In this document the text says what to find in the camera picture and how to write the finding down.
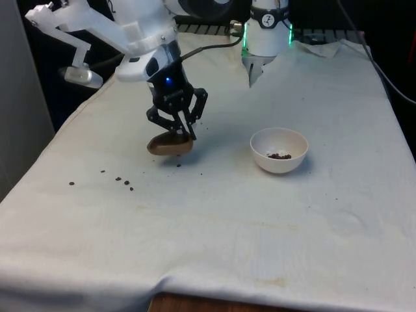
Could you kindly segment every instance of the table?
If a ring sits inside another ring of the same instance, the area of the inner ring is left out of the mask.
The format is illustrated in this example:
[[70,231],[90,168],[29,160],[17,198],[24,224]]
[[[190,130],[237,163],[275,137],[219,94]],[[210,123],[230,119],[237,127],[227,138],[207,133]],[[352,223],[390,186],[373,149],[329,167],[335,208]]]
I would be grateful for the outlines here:
[[[180,37],[184,53],[224,40]],[[185,70],[209,93],[191,154],[150,155],[161,130],[146,120],[146,84],[112,80],[1,203],[0,309],[145,311],[169,292],[414,311],[416,166],[369,61],[294,45],[252,89],[234,49]],[[289,175],[250,157],[250,136],[271,126],[309,140]]]
[[148,312],[295,312],[294,310],[260,305],[240,304],[176,294],[159,294]]

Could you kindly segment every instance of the green led light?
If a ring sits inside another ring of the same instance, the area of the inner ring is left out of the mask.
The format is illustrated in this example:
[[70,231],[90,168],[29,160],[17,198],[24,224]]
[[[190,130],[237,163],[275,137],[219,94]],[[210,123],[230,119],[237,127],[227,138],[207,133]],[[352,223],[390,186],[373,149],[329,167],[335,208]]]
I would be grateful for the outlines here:
[[242,36],[242,48],[245,49],[247,46],[247,23],[244,24],[244,35]]
[[293,40],[293,24],[291,24],[291,30],[289,31],[289,45],[292,44]]

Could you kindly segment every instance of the white wall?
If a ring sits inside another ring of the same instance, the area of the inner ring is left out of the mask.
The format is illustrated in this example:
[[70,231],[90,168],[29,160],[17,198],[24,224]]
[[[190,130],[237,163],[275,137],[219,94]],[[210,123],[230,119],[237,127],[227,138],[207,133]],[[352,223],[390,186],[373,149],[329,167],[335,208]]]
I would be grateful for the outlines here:
[[0,201],[53,137],[53,128],[14,0],[0,8]]

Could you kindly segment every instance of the coffee grounds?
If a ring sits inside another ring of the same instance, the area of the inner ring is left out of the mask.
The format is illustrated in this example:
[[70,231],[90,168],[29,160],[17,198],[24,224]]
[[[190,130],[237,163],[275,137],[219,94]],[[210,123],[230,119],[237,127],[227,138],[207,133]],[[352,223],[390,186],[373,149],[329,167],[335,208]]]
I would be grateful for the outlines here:
[[280,156],[278,153],[269,155],[267,157],[270,158],[270,159],[280,159],[280,160],[292,159],[292,155],[290,155],[290,154],[284,155],[284,156]]

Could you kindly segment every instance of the brown object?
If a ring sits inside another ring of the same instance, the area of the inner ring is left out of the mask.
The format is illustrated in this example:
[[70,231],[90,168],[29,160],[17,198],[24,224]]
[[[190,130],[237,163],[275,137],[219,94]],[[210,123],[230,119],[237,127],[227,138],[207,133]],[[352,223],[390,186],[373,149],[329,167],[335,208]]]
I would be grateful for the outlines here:
[[148,312],[294,312],[294,310],[176,294],[158,294],[151,301]]
[[148,151],[153,155],[183,155],[192,150],[194,141],[189,135],[166,132],[154,137],[148,144]]
[[280,160],[292,159],[292,155],[288,154],[288,155],[285,155],[285,156],[280,156],[278,153],[269,155],[267,157],[271,158],[271,159],[280,159]]

